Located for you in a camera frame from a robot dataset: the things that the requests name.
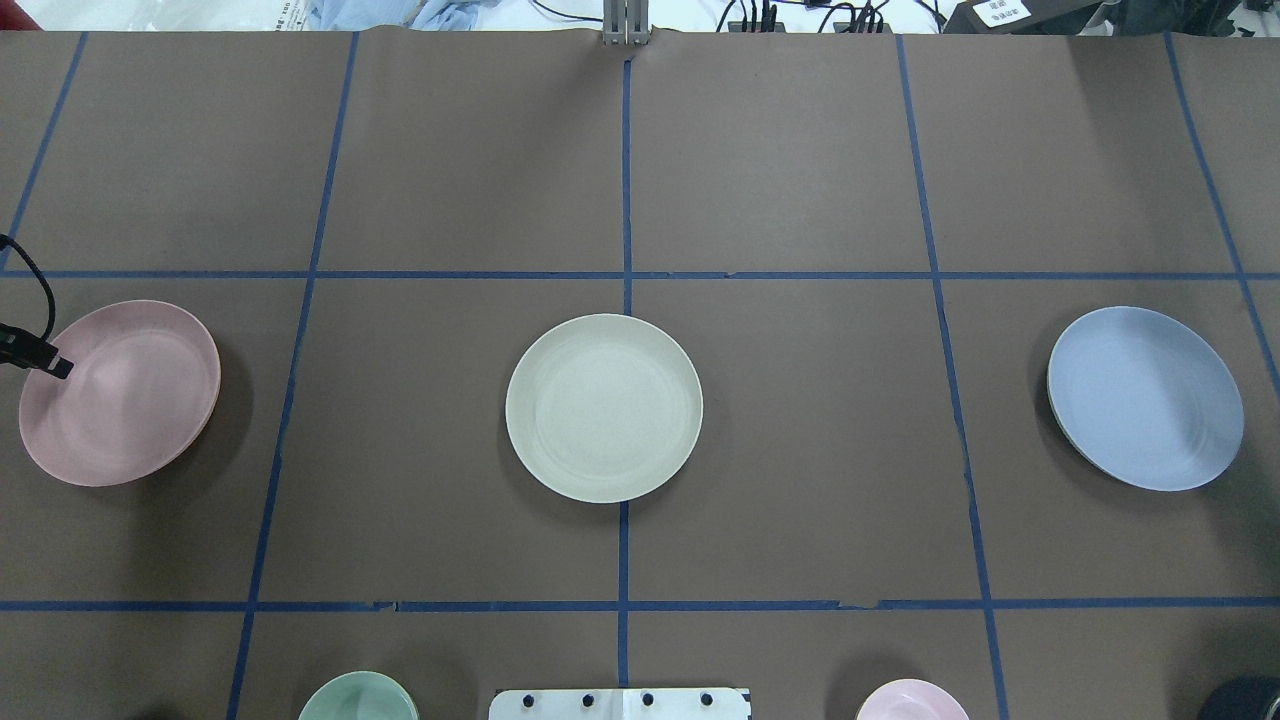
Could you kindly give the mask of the pink plate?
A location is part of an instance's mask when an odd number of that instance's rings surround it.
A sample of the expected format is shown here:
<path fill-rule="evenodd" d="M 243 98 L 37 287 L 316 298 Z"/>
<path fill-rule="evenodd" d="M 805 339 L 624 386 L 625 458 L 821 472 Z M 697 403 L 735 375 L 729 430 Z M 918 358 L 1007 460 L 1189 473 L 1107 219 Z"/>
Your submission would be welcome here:
<path fill-rule="evenodd" d="M 221 359 L 192 313 L 157 300 L 95 310 L 55 340 L 65 379 L 28 377 L 18 427 L 29 459 L 72 486 L 142 479 L 204 432 L 221 388 Z"/>

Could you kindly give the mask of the cream plate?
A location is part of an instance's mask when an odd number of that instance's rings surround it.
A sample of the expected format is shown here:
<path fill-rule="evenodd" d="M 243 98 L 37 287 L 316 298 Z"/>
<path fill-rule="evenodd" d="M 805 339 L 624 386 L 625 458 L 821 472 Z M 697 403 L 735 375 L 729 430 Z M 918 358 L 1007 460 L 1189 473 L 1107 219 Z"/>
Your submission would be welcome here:
<path fill-rule="evenodd" d="M 590 314 L 550 328 L 506 391 L 512 448 L 541 486 L 584 503 L 660 488 L 692 456 L 704 393 L 685 348 L 635 316 Z"/>

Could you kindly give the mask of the light blue plate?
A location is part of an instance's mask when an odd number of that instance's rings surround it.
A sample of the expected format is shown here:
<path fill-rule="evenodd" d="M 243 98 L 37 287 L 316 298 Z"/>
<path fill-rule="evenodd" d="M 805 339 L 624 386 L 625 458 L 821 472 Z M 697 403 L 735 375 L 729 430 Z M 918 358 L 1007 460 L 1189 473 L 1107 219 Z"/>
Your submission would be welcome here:
<path fill-rule="evenodd" d="M 1201 488 L 1243 446 L 1245 410 L 1228 364 L 1190 327 L 1148 307 L 1100 307 L 1068 324 L 1050 351 L 1046 392 L 1069 445 L 1137 488 Z"/>

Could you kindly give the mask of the light blue cloth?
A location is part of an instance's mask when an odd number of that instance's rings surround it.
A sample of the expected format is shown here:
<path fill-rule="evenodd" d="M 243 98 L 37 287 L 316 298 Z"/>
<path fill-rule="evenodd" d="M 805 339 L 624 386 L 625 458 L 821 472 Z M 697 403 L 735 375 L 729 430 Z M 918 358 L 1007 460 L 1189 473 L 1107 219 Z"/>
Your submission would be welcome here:
<path fill-rule="evenodd" d="M 471 31 L 483 9 L 500 1 L 307 1 L 310 28 L 364 31 L 392 26 L 420 31 Z"/>

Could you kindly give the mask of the green bowl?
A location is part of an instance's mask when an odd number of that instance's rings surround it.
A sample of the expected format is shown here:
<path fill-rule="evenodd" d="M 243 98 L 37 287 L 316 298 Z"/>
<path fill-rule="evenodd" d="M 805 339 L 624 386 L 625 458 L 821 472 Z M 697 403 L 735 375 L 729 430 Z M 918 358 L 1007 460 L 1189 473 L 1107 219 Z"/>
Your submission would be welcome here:
<path fill-rule="evenodd" d="M 317 688 L 297 719 L 420 719 L 420 714 L 407 689 L 390 676 L 352 671 Z"/>

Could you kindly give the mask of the pink bowl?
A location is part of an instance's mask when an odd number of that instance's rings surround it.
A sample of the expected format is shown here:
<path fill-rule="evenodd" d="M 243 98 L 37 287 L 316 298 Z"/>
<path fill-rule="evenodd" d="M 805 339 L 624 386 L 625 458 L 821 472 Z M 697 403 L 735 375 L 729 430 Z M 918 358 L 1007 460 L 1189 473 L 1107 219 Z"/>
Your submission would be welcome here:
<path fill-rule="evenodd" d="M 876 688 L 855 719 L 969 719 L 946 689 L 922 679 L 897 679 Z"/>

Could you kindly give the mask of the dark pot with glass lid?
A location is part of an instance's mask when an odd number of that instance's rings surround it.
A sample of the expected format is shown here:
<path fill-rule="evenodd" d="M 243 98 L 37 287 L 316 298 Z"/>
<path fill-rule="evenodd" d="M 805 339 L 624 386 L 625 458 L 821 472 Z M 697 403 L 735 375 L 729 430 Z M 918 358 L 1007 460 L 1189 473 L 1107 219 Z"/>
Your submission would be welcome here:
<path fill-rule="evenodd" d="M 1277 676 L 1236 676 L 1215 688 L 1197 719 L 1279 719 Z"/>

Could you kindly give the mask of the aluminium frame post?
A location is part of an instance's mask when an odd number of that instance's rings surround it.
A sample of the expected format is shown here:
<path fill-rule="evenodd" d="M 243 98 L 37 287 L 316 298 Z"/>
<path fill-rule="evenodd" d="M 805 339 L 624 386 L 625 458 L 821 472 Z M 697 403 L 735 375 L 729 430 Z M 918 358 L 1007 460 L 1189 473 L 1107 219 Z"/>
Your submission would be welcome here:
<path fill-rule="evenodd" d="M 607 46 L 648 45 L 652 37 L 648 0 L 604 0 L 602 40 Z"/>

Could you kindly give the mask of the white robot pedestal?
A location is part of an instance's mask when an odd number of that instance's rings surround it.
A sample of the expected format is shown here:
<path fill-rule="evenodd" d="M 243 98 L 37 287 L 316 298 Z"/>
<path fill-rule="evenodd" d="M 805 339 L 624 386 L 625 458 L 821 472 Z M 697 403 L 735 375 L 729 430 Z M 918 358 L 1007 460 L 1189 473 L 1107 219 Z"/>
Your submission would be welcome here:
<path fill-rule="evenodd" d="M 512 689 L 489 719 L 750 719 L 750 692 L 728 687 Z"/>

